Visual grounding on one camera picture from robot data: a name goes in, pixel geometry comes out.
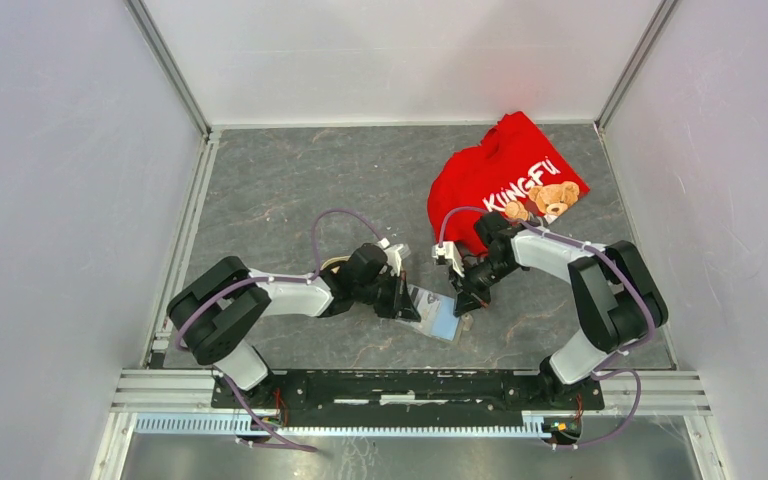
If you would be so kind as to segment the beige oval tray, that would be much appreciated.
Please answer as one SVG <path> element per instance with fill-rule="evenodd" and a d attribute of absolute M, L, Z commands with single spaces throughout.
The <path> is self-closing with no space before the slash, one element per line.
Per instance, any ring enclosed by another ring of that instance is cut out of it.
<path fill-rule="evenodd" d="M 321 265 L 320 271 L 332 271 L 333 269 L 339 268 L 341 265 L 343 265 L 345 262 L 349 260 L 349 256 L 339 256 L 339 257 L 333 257 L 323 262 Z"/>

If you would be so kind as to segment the red kung fu t-shirt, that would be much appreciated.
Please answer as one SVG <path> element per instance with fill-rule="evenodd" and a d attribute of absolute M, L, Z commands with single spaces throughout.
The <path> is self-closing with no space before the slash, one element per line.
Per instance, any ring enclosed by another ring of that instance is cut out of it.
<path fill-rule="evenodd" d="M 590 192 L 584 179 L 525 113 L 506 114 L 471 147 L 454 153 L 433 181 L 427 213 L 434 235 L 473 255 L 486 247 L 474 208 L 551 223 Z"/>

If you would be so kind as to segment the aluminium frame rail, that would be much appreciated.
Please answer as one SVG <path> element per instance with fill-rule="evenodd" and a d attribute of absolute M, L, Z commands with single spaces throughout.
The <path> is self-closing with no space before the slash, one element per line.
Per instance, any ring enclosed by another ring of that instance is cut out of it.
<path fill-rule="evenodd" d="M 707 416 L 693 372 L 641 371 L 586 381 L 548 399 L 517 370 L 284 370 L 237 402 L 217 372 L 126 370 L 113 397 L 139 433 L 546 438 L 572 420 Z"/>

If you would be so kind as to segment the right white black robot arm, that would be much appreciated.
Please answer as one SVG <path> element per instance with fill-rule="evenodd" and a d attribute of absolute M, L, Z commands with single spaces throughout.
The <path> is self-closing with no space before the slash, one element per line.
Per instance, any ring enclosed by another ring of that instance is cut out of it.
<path fill-rule="evenodd" d="M 484 256 L 466 265 L 456 244 L 439 239 L 435 260 L 449 268 L 461 316 L 491 301 L 491 289 L 517 270 L 540 270 L 572 291 L 579 327 L 539 367 L 537 392 L 551 408 L 562 408 L 585 379 L 605 378 L 604 368 L 649 342 L 668 320 L 668 307 L 636 245 L 605 245 L 556 234 L 499 212 L 482 215 L 474 230 Z"/>

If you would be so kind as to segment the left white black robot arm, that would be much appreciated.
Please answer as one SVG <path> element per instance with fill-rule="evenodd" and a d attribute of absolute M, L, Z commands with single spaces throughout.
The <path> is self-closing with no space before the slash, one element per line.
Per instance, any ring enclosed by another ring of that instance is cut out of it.
<path fill-rule="evenodd" d="M 255 323 L 284 315 L 333 317 L 356 304 L 380 318 L 418 322 L 403 266 L 409 254 L 405 244 L 365 243 L 347 259 L 307 275 L 262 272 L 237 256 L 225 257 L 168 303 L 167 317 L 178 332 L 175 345 L 234 381 L 248 406 L 262 407 L 273 397 L 274 381 L 245 339 Z"/>

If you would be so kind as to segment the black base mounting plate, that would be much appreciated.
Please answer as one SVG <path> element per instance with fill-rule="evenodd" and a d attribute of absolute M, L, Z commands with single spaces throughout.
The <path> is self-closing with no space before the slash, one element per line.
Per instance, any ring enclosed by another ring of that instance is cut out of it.
<path fill-rule="evenodd" d="M 522 413 L 562 416 L 601 411 L 598 382 L 562 386 L 536 371 L 273 371 L 244 399 L 254 410 L 279 411 L 289 427 L 516 426 Z"/>

